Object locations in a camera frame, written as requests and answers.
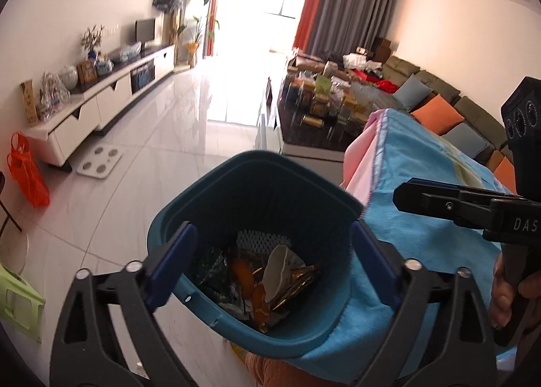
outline hand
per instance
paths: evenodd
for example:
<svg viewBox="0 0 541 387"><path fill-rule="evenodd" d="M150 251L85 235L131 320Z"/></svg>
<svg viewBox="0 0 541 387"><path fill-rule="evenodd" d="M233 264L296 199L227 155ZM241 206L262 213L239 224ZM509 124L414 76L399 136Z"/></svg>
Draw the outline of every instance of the hand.
<svg viewBox="0 0 541 387"><path fill-rule="evenodd" d="M524 298L537 298L537 305L527 327L533 327L541 321L541 271L523 280L518 285L518 292ZM492 327L505 327L511 319L511 305L515 299L515 289L504 279L504 262L499 254L494 265L492 282L492 300L489 307L489 319Z"/></svg>

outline tv stand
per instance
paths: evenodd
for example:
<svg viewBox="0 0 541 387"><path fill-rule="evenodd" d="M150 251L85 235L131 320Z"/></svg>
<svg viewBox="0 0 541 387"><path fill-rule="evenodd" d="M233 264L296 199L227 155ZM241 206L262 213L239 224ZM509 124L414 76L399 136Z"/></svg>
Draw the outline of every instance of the tv stand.
<svg viewBox="0 0 541 387"><path fill-rule="evenodd" d="M47 164L69 170L69 156L93 131L107 131L126 108L133 106L175 67L175 47L147 47L135 59L115 64L111 74L76 87L71 102L44 123L26 128L34 157ZM132 70L154 61L155 78L139 91L132 91Z"/></svg>

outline white wall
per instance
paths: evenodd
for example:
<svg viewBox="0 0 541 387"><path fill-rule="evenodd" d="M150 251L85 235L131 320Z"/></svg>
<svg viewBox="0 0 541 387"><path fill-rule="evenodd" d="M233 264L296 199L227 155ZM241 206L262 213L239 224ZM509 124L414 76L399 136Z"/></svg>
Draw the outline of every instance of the white wall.
<svg viewBox="0 0 541 387"><path fill-rule="evenodd" d="M5 166L11 134L25 126L19 83L33 79L34 90L41 87L44 71L58 72L67 64L85 57L79 41L87 27L119 25L118 33L105 37L102 50L109 52L133 40L136 19L159 18L152 0L9 0L0 14L0 169ZM18 192L6 186L2 199L13 202Z"/></svg>
<svg viewBox="0 0 541 387"><path fill-rule="evenodd" d="M500 122L500 107L521 80L541 78L541 16L508 0L398 0L388 38L398 57Z"/></svg>

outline television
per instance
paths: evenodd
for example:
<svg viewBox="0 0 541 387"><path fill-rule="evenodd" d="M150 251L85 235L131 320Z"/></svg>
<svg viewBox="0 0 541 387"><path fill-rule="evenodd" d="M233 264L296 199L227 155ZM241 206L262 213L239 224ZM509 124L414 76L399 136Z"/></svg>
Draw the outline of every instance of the television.
<svg viewBox="0 0 541 387"><path fill-rule="evenodd" d="M144 51L146 42L155 39L156 18L137 20L135 22L135 41L141 42L141 50Z"/></svg>

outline orange curtain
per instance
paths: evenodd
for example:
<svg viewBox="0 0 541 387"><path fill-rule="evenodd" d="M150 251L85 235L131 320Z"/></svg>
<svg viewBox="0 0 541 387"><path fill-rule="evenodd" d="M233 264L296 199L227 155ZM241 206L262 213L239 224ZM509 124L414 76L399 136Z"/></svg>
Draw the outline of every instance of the orange curtain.
<svg viewBox="0 0 541 387"><path fill-rule="evenodd" d="M215 31L216 26L216 11L218 9L218 0L210 0L210 6L208 9L207 16L207 31ZM212 40L208 35L205 39L205 56L214 54L214 40Z"/></svg>
<svg viewBox="0 0 541 387"><path fill-rule="evenodd" d="M310 34L312 33L312 27L314 26L320 1L321 0L305 0L293 47L297 47L300 50L306 50L306 48L308 48Z"/></svg>

